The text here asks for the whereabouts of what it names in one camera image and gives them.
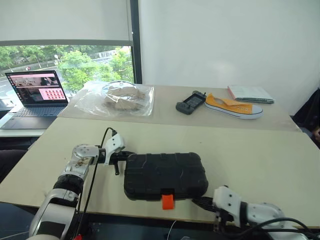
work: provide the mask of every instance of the plastic bag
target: plastic bag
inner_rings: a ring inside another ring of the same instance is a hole
[[[149,116],[154,106],[154,87],[134,85],[127,81],[88,81],[84,92],[74,105],[99,116]]]

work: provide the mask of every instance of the black case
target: black case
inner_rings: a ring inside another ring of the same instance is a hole
[[[194,152],[132,154],[126,161],[124,192],[131,200],[160,200],[163,194],[173,194],[176,200],[197,198],[208,184]]]

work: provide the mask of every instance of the sneaker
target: sneaker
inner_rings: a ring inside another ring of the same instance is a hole
[[[257,119],[264,114],[263,109],[257,105],[234,101],[231,99],[217,98],[214,97],[212,93],[209,93],[206,97],[204,105],[209,109],[216,110],[239,119]]]

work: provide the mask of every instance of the white wall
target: white wall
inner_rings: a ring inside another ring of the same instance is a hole
[[[129,4],[129,0],[0,0],[0,41],[131,41]]]
[[[144,84],[266,89],[294,114],[320,85],[320,0],[139,0]]]

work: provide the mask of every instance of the notebook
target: notebook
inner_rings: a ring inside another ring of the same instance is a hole
[[[228,92],[236,101],[273,104],[275,100],[260,86],[229,85]]]

